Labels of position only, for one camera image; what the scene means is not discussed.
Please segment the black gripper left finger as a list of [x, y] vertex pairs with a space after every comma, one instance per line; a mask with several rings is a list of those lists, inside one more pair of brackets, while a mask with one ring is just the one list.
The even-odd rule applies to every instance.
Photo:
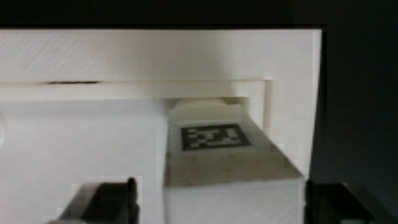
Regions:
[[49, 224], [138, 224], [136, 181], [83, 186]]

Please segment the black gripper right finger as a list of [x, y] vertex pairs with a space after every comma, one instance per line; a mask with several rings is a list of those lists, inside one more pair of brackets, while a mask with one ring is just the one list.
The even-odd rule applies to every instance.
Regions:
[[358, 184], [309, 180], [303, 224], [394, 224], [394, 216]]

